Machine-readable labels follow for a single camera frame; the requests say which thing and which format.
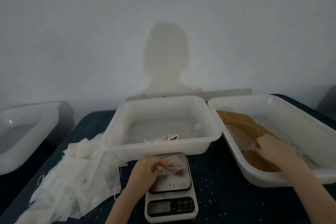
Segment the table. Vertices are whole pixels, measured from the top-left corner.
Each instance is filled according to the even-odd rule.
[[[336,121],[287,96],[275,95],[336,129]],[[46,175],[61,160],[62,151],[69,143],[79,142],[85,137],[92,139],[98,133],[104,132],[114,114],[115,111],[100,111],[84,117],[6,209],[0,217],[0,223],[13,224],[27,209],[29,199],[37,188],[38,178]],[[194,220],[178,221],[174,224],[309,223],[308,216],[291,187],[259,188],[250,184],[241,174],[223,137],[212,142],[204,154],[187,157],[199,212]],[[134,164],[135,161],[132,161],[128,163],[128,167],[122,168],[122,188],[126,186]],[[336,198],[335,184],[326,185],[325,188]],[[69,218],[62,223],[103,224],[114,202],[114,198],[110,197],[81,219]],[[128,223],[148,223],[144,216],[144,205],[145,197],[136,205]]]

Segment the person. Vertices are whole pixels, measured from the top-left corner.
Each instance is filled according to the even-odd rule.
[[[264,159],[277,165],[300,198],[313,224],[336,223],[336,201],[310,171],[307,164],[287,143],[271,135],[257,139],[255,149]],[[146,156],[135,164],[126,188],[115,201],[105,224],[126,224],[133,208],[156,180],[156,165],[167,165],[158,157]]]

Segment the pile of brown grain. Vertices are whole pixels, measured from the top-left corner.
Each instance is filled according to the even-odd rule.
[[[217,113],[224,122],[224,124],[238,128],[240,131],[246,133],[249,137],[251,137],[254,141],[256,141],[258,137],[261,137],[264,134],[273,135],[263,126],[256,124],[254,120],[252,120],[247,115],[225,111],[217,111]],[[265,172],[280,171],[280,169],[276,165],[266,161],[258,153],[254,151],[241,151],[241,153],[251,166],[261,171]]]

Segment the black control panel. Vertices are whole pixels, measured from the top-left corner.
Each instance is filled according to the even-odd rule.
[[[194,210],[195,204],[191,197],[153,200],[148,203],[147,207],[149,217],[192,213]]]

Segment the white plastic bin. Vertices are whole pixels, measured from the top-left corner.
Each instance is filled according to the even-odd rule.
[[[323,184],[336,182],[336,131],[285,100],[273,96],[219,97],[208,101],[236,162],[252,184],[290,186],[282,172],[268,173],[252,167],[243,157],[216,110],[250,116],[282,141],[295,145],[299,156],[309,156],[320,167],[312,170]]]
[[[60,102],[0,111],[0,175],[20,167],[58,123]]]
[[[119,106],[102,137],[102,146],[113,150],[124,161],[145,154],[193,155],[204,153],[221,133],[215,117],[200,97],[134,100]],[[168,134],[178,134],[179,139],[144,142]]]

